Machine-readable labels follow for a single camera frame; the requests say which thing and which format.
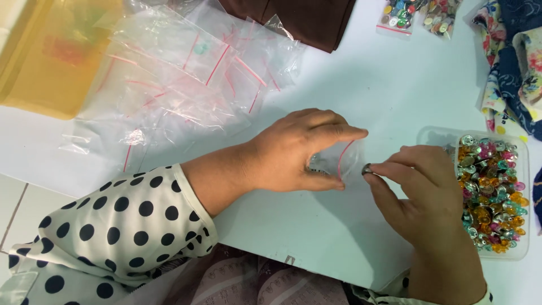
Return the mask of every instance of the polka dot sleeve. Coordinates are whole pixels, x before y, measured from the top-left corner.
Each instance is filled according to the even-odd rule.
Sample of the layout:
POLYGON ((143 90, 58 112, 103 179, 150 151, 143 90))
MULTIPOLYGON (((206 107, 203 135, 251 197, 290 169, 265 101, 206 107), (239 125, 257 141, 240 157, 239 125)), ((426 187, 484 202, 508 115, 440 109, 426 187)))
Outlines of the polka dot sleeve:
POLYGON ((0 303, 111 304, 218 242, 179 164, 108 182, 36 226, 33 242, 10 250, 0 303))

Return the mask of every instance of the clear plastic tray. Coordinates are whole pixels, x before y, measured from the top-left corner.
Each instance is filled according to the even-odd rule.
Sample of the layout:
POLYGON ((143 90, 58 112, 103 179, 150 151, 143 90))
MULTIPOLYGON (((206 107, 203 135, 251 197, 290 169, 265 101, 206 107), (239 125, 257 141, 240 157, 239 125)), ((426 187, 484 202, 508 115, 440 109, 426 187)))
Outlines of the clear plastic tray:
POLYGON ((493 259, 493 260, 521 260, 523 259, 529 250, 529 235, 530 235, 530 219, 532 213, 532 200, 531 200, 531 185, 530 185, 530 176, 529 176, 529 152, 527 145, 518 137, 505 136, 500 134, 492 134, 484 131, 477 130, 458 130, 458 129, 449 129, 435 126, 426 126, 420 130, 416 138, 417 144, 422 145, 435 145, 445 147, 451 145, 455 147, 455 152, 451 151, 450 156, 454 160, 455 172, 457 174, 457 153, 459 151, 459 141, 464 135, 471 135, 477 139, 480 138, 490 138, 492 140, 502 140, 508 143, 517 145, 518 159, 516 162, 515 169, 517 170, 516 177, 518 181, 521 181, 525 184, 525 189, 521 192, 524 197, 529 199, 531 204, 525 209, 528 210, 528 214, 524 216, 525 224, 521 226, 525 230, 526 234, 521 237, 521 240, 518 242, 518 246, 506 250, 505 253, 496 253, 493 251, 482 250, 479 252, 480 258, 482 259, 493 259))

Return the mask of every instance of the white tabletop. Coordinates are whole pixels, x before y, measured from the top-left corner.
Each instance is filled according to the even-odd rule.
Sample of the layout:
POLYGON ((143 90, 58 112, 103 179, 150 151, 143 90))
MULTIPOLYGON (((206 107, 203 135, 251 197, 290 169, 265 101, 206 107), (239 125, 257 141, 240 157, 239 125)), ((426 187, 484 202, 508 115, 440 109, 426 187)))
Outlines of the white tabletop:
MULTIPOLYGON (((259 121, 228 139, 203 139, 186 154, 152 148, 142 171, 183 162, 246 141, 285 114, 308 107, 332 109, 367 128, 365 158, 381 162, 402 145, 416 144, 427 125, 485 130, 476 103, 489 66, 469 25, 477 1, 465 1, 451 41, 416 26, 410 41, 375 33, 381 1, 359 0, 336 52, 310 48, 293 88, 269 96, 259 121)), ((66 122, 0 107, 0 173, 80 197, 120 173, 96 157, 59 150, 66 122)), ((530 139, 531 182, 542 166, 542 144, 530 139)), ((399 196, 397 185, 391 186, 399 196)), ((495 304, 534 304, 542 264, 535 236, 520 262, 483 262, 495 304)), ((345 192, 258 191, 215 219, 221 242, 320 274, 374 289, 409 266, 411 247, 384 221, 367 186, 345 192)))

